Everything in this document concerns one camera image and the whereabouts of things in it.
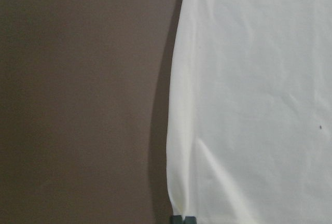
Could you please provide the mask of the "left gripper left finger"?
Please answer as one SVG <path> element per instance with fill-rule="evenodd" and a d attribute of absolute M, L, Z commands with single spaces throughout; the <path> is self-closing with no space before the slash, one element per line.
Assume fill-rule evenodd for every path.
<path fill-rule="evenodd" d="M 183 218 L 181 215 L 170 216 L 170 224 L 183 224 Z"/>

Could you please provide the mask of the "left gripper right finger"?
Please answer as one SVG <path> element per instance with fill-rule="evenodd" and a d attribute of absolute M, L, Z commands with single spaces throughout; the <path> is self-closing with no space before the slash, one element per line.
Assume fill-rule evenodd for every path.
<path fill-rule="evenodd" d="M 195 216 L 186 216 L 184 219 L 184 224 L 197 224 L 197 219 Z"/>

